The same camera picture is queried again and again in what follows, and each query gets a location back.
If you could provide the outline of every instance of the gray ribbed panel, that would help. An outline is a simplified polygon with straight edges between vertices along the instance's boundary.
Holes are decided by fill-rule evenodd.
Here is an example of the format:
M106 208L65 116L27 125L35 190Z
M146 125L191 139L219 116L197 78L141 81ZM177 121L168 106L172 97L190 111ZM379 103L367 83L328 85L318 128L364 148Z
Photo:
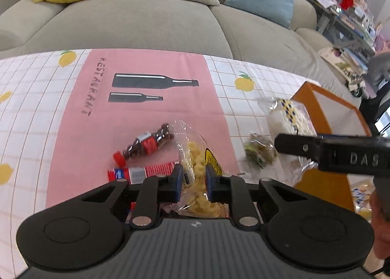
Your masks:
M194 222L202 225L194 227ZM164 219L154 230L135 232L104 264L73 273L31 268L21 279L368 279L363 269L313 274L280 261L260 235L229 220Z

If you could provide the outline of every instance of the transparent plastic wrapper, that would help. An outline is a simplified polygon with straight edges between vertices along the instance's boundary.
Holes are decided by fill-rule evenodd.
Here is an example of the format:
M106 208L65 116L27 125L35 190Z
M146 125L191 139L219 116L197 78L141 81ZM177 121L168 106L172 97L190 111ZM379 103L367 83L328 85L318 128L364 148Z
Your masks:
M204 138L183 121L172 122L172 131L184 169L184 182L180 201L169 206L169 210L180 215L193 217L227 217L229 208L220 203L208 201L205 183L205 150L208 147Z
M247 156L258 164L261 169L272 166L276 158L273 142L258 133L251 133L250 141L244 144L244 150Z
M372 180L363 180L351 186L352 200L355 212L366 220L370 221L372 210L370 197L374 192L375 186Z
M261 98L258 103L266 115L272 141L279 134L317 136L304 104L274 97ZM301 156L278 154L278 158L292 186L301 181L306 170L317 166L316 162Z

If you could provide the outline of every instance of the orange box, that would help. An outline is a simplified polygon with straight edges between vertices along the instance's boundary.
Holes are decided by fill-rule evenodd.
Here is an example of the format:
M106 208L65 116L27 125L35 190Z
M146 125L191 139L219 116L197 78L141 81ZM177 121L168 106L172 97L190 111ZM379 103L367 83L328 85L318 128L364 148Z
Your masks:
M305 105L318 134L371 136L369 127L355 106L315 84L305 82L292 100ZM304 173L295 187L354 211L346 175L312 169Z

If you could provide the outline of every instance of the round black disc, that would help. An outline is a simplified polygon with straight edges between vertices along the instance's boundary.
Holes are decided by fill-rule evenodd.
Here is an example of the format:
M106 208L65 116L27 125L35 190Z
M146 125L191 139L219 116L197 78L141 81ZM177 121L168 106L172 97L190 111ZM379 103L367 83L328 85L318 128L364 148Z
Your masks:
M26 261L41 269L77 270L116 252L123 226L99 203L61 204L25 220L16 241Z
M286 259L314 270L340 270L364 262L374 236L359 215L333 205L294 202L267 226L272 247Z

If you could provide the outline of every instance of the white logo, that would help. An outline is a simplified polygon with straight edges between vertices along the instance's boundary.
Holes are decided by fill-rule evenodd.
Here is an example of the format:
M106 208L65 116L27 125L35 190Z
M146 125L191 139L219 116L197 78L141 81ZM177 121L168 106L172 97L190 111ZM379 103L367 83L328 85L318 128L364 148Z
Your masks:
M191 225L192 225L193 227L198 227L198 226L201 226L201 225L202 225L202 223L201 223L201 222L198 222L198 221L196 221L196 222L194 222L194 223L191 223Z

